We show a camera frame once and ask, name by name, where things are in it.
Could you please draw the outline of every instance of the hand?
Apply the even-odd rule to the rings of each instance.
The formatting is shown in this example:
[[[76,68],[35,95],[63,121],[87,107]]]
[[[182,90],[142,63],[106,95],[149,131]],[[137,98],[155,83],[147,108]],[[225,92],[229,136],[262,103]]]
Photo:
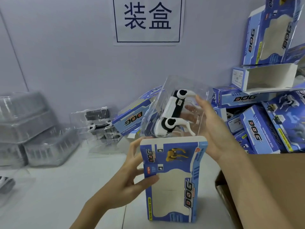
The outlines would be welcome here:
[[[135,156],[136,149],[143,139],[145,137],[130,143],[126,161],[122,167],[89,201],[107,210],[125,206],[159,180],[159,177],[154,175],[134,183],[135,177],[144,173],[143,169],[137,169],[143,162],[141,153]]]
[[[206,153],[209,154],[216,162],[224,155],[230,155],[237,150],[242,149],[235,138],[232,136],[224,121],[215,113],[211,104],[201,99],[198,95],[196,101],[202,109],[197,109],[191,105],[185,108],[193,114],[182,113],[181,117],[193,122],[192,129],[194,132],[199,131],[198,135],[204,136],[208,141]]]

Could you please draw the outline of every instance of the person's right hand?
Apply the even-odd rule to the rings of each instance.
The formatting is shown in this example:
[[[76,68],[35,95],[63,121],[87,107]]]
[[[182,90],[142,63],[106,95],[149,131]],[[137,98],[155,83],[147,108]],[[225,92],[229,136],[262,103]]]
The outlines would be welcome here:
[[[195,115],[201,116],[203,114],[198,135],[204,136],[208,141],[206,153],[216,162],[219,162],[221,157],[242,149],[228,130],[224,121],[215,113],[211,104],[208,101],[201,99],[198,95],[196,96],[196,101],[202,110],[191,105],[186,105],[185,108]],[[182,113],[181,117],[196,123],[197,117],[195,117],[194,114]]]

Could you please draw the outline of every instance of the person's left hand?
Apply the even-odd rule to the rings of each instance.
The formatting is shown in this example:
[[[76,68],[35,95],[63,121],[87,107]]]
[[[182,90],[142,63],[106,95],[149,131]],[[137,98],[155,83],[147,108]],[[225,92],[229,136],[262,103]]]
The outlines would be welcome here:
[[[159,177],[154,175],[134,183],[135,177],[144,173],[143,169],[137,169],[143,162],[141,153],[135,156],[136,149],[143,139],[145,137],[130,143],[127,158],[122,167],[89,201],[107,210],[125,206],[159,180]]]

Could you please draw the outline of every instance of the brown cardboard box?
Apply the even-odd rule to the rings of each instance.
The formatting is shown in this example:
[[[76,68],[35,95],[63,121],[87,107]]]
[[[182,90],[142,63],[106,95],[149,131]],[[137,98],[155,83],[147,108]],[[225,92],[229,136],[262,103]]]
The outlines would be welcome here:
[[[292,225],[305,228],[305,154],[248,155],[265,185]],[[225,177],[220,171],[215,186],[237,229],[243,229]]]

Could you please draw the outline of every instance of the chinese character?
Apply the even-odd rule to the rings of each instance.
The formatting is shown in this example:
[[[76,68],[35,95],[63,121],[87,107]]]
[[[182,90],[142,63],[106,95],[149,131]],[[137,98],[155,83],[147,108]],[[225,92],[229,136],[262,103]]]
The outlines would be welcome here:
[[[130,23],[127,23],[125,26],[129,26],[130,25],[130,28],[133,29],[136,27],[136,25],[133,24],[133,22],[135,21],[136,24],[141,27],[142,29],[145,29],[146,27],[145,26],[142,26],[142,24],[144,23],[143,21],[141,21],[140,23],[138,22],[138,20],[146,20],[146,18],[137,18],[137,16],[135,14],[144,14],[144,11],[141,11],[141,8],[145,8],[144,5],[140,5],[140,3],[138,2],[138,5],[134,5],[133,6],[135,9],[138,9],[138,11],[135,11],[135,13],[133,13],[133,9],[132,9],[132,2],[130,3],[130,9],[128,11],[126,11],[124,14],[128,14],[130,13],[131,18],[125,18],[125,20],[131,20]]]
[[[167,11],[169,13],[171,13],[171,10],[166,9],[161,2],[159,2],[159,4],[150,11],[153,12],[164,12]],[[167,13],[154,13],[153,14],[153,18],[154,19],[167,19]],[[150,27],[150,29],[171,29],[171,27],[168,27],[168,21],[152,21],[152,26]]]

